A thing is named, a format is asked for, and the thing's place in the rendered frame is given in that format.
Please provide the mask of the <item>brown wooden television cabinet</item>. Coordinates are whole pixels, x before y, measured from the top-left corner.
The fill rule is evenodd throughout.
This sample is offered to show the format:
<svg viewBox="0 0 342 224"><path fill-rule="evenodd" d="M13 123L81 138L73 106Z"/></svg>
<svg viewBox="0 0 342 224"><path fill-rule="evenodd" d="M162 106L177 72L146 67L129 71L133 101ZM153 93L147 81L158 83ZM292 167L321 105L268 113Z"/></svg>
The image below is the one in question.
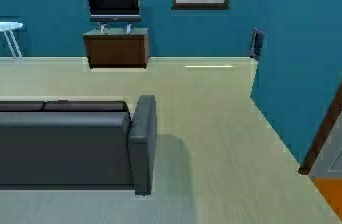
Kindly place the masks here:
<svg viewBox="0 0 342 224"><path fill-rule="evenodd" d="M147 28L93 29L83 35L89 68L147 67L149 37Z"/></svg>

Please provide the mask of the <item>black television set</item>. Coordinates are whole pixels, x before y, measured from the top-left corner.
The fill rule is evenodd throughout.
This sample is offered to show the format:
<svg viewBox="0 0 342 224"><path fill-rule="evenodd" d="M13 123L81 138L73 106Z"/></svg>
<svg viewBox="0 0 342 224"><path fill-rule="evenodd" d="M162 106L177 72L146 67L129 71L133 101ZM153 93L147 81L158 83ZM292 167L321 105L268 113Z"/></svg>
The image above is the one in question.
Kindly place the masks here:
<svg viewBox="0 0 342 224"><path fill-rule="evenodd" d="M125 33L130 34L132 23L141 20L140 0L88 0L88 5L90 21L101 33L110 29L109 22L127 22Z"/></svg>

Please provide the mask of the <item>dark grey sofa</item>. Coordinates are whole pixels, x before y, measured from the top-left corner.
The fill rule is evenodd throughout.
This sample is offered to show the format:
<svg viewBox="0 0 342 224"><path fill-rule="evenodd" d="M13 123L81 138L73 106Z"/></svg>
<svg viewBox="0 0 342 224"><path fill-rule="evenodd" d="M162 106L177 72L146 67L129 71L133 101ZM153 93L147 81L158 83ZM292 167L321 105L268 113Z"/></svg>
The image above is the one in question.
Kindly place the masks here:
<svg viewBox="0 0 342 224"><path fill-rule="evenodd" d="M0 190L152 191L156 99L0 101Z"/></svg>

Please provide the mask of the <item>dark framed wall picture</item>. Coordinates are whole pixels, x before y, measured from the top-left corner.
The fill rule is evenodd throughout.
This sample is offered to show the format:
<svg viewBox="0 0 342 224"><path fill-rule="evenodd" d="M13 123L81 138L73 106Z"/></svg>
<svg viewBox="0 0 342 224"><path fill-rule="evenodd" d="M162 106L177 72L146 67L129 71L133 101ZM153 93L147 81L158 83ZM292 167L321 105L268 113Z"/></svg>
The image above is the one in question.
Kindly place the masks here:
<svg viewBox="0 0 342 224"><path fill-rule="evenodd" d="M172 0L175 10L227 10L229 0Z"/></svg>

